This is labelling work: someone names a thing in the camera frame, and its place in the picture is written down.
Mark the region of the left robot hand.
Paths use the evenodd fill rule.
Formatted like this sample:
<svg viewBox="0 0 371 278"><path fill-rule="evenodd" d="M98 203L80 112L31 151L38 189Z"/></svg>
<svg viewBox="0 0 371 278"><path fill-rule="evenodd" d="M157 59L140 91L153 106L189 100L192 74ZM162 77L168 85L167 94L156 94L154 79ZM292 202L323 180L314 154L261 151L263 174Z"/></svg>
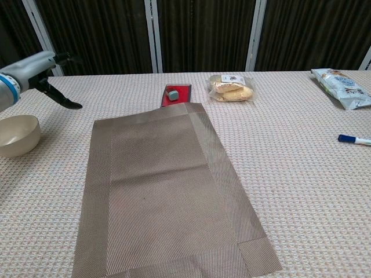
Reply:
<svg viewBox="0 0 371 278"><path fill-rule="evenodd" d="M1 68L1 111L15 105L20 95L30 89L44 93L67 109L81 109L81 104L66 98L48 81L52 69L68 62L81 63L82 59L68 52L41 51Z"/></svg>

